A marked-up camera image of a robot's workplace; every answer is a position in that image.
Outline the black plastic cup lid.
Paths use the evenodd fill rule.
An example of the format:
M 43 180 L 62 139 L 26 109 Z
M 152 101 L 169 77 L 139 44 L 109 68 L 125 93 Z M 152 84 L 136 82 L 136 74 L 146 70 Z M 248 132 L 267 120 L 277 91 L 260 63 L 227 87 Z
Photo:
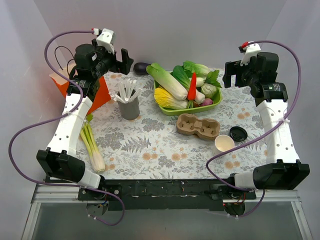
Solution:
M 247 139 L 248 133 L 245 129 L 243 129 L 240 126 L 233 126 L 229 130 L 229 136 L 235 141 L 235 142 L 243 142 Z

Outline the white paper coffee cup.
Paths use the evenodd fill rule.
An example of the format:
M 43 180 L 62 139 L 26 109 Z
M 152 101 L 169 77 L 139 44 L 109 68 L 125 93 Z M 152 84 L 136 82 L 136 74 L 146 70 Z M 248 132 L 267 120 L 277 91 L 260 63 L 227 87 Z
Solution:
M 214 140 L 212 152 L 214 154 L 224 153 L 235 147 L 234 140 L 228 135 L 218 135 Z

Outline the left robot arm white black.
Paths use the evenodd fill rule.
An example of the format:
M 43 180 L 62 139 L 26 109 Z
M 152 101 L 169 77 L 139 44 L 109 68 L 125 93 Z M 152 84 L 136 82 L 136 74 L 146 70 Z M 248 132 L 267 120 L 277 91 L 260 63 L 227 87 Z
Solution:
M 101 176 L 86 168 L 76 157 L 76 146 L 81 128 L 100 87 L 100 78 L 108 71 L 127 75 L 134 62 L 126 49 L 121 49 L 122 60 L 97 44 L 81 44 L 75 49 L 75 66 L 69 73 L 64 117 L 45 150 L 39 150 L 36 159 L 49 177 L 89 187 L 95 200 L 106 196 Z

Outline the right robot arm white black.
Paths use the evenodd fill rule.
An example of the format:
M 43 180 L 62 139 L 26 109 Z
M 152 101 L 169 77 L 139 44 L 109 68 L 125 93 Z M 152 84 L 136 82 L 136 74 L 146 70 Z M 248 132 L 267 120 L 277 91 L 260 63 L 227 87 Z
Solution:
M 252 172 L 234 174 L 234 181 L 226 186 L 227 195 L 237 199 L 245 189 L 293 190 L 309 174 L 310 167 L 301 163 L 291 137 L 288 113 L 288 93 L 284 83 L 277 82 L 279 57 L 275 53 L 259 52 L 247 65 L 241 61 L 225 63 L 222 78 L 225 88 L 250 87 L 255 105 L 260 113 L 265 132 L 273 130 L 264 140 L 267 146 L 266 164 Z

